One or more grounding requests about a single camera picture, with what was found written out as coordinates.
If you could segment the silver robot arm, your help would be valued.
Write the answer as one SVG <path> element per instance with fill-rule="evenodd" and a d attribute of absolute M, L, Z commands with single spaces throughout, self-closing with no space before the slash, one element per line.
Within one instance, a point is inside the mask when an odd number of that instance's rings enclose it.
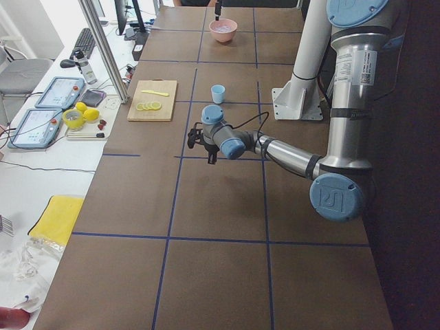
<path fill-rule="evenodd" d="M 291 79 L 272 91 L 278 120 L 318 117 L 318 74 L 326 49 L 336 52 L 329 141 L 325 156 L 296 148 L 260 131 L 240 131 L 223 109 L 205 107 L 188 134 L 188 146 L 204 146 L 235 160 L 246 151 L 311 180 L 315 211 L 331 221 L 359 217 L 373 196 L 372 166 L 366 156 L 371 94 L 379 53 L 404 37 L 406 1 L 312 1 Z"/>

